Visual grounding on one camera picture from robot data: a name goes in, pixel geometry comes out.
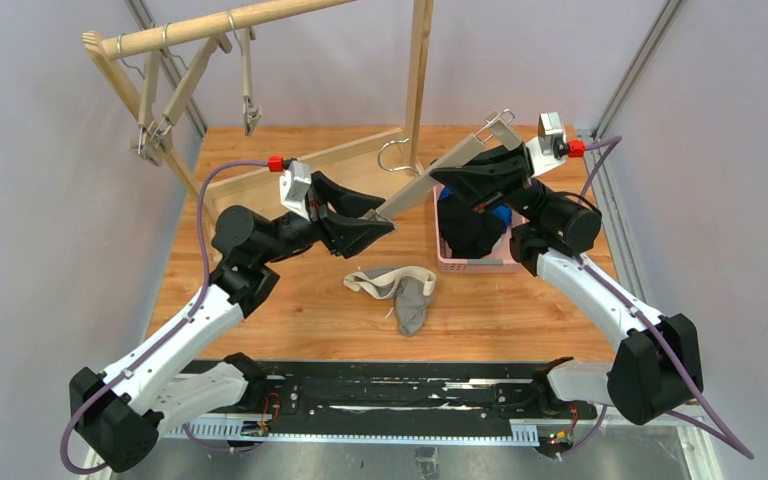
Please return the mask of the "wooden clip hanger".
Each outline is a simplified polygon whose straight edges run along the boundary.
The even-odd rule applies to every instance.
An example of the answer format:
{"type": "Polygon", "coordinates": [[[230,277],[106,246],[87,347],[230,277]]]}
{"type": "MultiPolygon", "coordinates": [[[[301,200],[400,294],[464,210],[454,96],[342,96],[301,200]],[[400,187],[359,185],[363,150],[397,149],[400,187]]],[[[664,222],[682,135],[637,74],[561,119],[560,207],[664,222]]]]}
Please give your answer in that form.
{"type": "Polygon", "coordinates": [[[162,144],[172,128],[178,123],[207,70],[210,57],[217,50],[224,53],[229,53],[232,50],[231,42],[225,33],[203,39],[185,74],[175,88],[170,102],[163,111],[161,120],[156,122],[148,131],[148,140],[151,143],[162,144]]]}

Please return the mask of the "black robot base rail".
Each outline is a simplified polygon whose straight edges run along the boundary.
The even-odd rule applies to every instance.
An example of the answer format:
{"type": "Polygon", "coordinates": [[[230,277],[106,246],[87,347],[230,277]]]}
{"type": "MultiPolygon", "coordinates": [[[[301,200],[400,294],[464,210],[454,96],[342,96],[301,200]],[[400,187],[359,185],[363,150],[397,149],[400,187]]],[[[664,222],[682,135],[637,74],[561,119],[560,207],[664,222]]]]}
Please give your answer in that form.
{"type": "Polygon", "coordinates": [[[596,406],[550,397],[534,362],[262,361],[266,378],[235,404],[211,408],[280,435],[358,440],[481,441],[523,420],[561,428],[594,420],[596,406]]]}

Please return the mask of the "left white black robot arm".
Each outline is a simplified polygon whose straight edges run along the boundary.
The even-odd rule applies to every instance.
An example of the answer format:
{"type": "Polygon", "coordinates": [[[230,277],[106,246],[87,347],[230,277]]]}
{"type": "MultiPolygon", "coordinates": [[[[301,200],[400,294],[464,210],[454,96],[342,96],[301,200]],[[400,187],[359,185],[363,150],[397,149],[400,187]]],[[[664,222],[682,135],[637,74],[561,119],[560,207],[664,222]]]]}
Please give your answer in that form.
{"type": "Polygon", "coordinates": [[[79,435],[102,467],[124,472],[160,436],[212,409],[237,403],[261,381],[243,355],[177,382],[177,374],[220,334],[249,317],[268,298],[279,275],[272,264],[316,243],[351,258],[393,228],[404,203],[346,189],[320,172],[283,173],[285,213],[267,219],[242,205],[218,217],[211,247],[221,254],[206,266],[197,294],[160,330],[101,371],[83,368],[69,383],[67,435],[79,435]]]}

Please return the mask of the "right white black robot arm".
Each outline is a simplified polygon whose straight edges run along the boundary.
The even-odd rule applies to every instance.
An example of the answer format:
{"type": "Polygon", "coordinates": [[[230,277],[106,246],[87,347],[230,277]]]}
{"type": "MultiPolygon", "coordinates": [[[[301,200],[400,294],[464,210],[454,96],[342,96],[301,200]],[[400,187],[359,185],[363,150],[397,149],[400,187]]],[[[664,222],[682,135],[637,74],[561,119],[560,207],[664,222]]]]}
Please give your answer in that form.
{"type": "Polygon", "coordinates": [[[533,139],[513,150],[492,148],[458,167],[437,161],[430,175],[477,213],[505,205],[522,215],[524,223],[511,230],[512,258],[571,300],[615,353],[609,363],[562,358],[544,365],[537,377],[544,405],[603,404],[644,425],[703,392],[698,332],[685,315],[664,315],[590,260],[601,211],[583,194],[539,181],[587,150],[580,140],[543,147],[533,139]]]}

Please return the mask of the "black underwear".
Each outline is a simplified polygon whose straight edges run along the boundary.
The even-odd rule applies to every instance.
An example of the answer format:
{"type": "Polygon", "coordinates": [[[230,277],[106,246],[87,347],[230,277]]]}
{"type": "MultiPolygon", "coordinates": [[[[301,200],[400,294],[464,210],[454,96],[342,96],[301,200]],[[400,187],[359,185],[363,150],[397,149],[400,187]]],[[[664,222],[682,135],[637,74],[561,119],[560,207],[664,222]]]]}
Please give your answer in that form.
{"type": "Polygon", "coordinates": [[[437,213],[439,233],[452,258],[488,256],[507,230],[506,223],[494,213],[477,213],[454,195],[437,202],[437,213]]]}

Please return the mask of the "grey underwear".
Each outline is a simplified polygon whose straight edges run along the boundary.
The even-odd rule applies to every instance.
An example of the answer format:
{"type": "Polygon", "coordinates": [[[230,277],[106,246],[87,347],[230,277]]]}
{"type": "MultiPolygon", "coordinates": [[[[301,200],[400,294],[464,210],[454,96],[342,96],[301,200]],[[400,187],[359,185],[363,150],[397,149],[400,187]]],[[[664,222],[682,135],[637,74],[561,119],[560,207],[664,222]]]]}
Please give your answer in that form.
{"type": "Polygon", "coordinates": [[[420,266],[379,267],[349,273],[343,278],[343,285],[374,299],[391,300],[399,333],[413,337],[426,322],[437,275],[420,266]]]}

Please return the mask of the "blue white underwear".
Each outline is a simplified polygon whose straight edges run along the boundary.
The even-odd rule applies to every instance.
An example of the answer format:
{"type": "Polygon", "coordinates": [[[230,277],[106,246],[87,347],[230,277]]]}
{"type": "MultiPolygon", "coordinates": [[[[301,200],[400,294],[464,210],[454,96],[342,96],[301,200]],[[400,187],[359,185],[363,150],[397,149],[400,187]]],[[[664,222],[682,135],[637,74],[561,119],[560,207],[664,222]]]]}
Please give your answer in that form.
{"type": "MultiPolygon", "coordinates": [[[[448,187],[443,187],[437,201],[442,201],[452,195],[452,191],[448,187]]],[[[505,230],[508,230],[513,221],[513,212],[507,206],[501,205],[492,210],[492,214],[499,218],[503,223],[505,230]]]]}

